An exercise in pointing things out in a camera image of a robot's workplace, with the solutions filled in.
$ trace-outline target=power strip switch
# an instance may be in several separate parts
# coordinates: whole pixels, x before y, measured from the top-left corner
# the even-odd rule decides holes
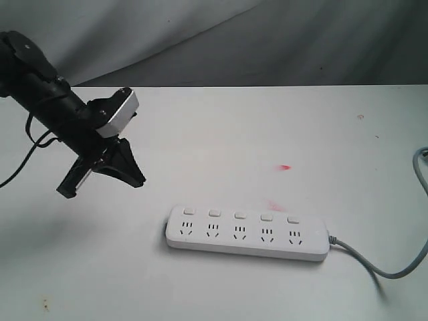
[[[321,219],[276,211],[176,206],[166,236],[179,249],[305,261],[323,261],[330,249]]]

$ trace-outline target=power outlet socket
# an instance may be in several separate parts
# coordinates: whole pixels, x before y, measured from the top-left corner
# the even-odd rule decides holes
[[[166,230],[171,247],[308,261],[324,260],[330,249],[326,226],[317,217],[291,217],[276,211],[185,209],[188,207],[176,206],[171,211]]]

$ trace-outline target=white tabletop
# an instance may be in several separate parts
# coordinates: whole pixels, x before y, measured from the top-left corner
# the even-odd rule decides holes
[[[94,174],[67,200],[56,187],[76,156],[55,143],[0,190],[2,320],[426,320],[427,260],[381,279],[382,295],[340,251],[315,264],[176,250],[164,228],[177,203],[275,207],[402,269],[427,236],[411,157],[428,144],[428,86],[135,90],[123,136],[144,187]],[[0,113],[5,179],[31,145],[27,112],[8,98]]]

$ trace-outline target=gray backdrop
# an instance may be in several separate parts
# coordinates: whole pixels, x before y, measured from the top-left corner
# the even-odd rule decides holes
[[[71,84],[427,84],[426,0],[0,0]]]

